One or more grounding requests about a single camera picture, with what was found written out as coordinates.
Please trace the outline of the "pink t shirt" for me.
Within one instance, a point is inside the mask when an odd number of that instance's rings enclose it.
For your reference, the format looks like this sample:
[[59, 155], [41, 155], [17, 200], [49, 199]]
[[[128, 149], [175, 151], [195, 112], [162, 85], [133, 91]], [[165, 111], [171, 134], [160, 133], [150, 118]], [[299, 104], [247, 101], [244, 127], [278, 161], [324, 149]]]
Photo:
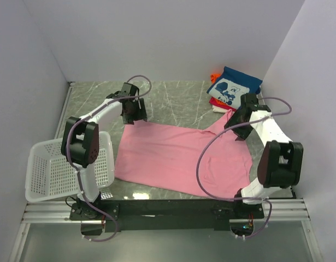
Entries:
[[246, 142], [228, 131], [203, 153], [233, 115], [225, 113], [204, 130], [137, 121], [126, 125], [115, 162], [115, 177], [199, 197], [232, 198], [250, 184], [252, 158]]

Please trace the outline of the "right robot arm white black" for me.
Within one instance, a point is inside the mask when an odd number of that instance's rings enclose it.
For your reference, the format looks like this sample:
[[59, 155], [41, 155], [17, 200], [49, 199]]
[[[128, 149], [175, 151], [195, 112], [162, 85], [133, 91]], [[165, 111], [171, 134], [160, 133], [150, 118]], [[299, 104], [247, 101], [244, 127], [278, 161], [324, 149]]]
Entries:
[[260, 138], [264, 149], [257, 167], [257, 177], [239, 190], [241, 199], [234, 202], [233, 213], [240, 218], [271, 194], [298, 184], [304, 148], [292, 141], [278, 126], [267, 106], [240, 108], [224, 128], [232, 128], [238, 140], [245, 140], [252, 131]]

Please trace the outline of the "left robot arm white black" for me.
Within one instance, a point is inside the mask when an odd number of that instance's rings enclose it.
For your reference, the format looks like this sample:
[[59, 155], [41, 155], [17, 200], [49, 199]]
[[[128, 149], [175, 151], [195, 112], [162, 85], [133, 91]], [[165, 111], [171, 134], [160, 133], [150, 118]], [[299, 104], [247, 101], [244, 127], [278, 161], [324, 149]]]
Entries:
[[124, 124], [147, 120], [143, 98], [107, 98], [91, 112], [79, 118], [70, 117], [63, 133], [61, 153], [75, 169], [79, 186], [78, 198], [86, 202], [82, 212], [89, 219], [96, 219], [102, 213], [102, 206], [96, 202], [100, 192], [95, 176], [95, 161], [99, 155], [99, 136], [103, 126], [117, 117]]

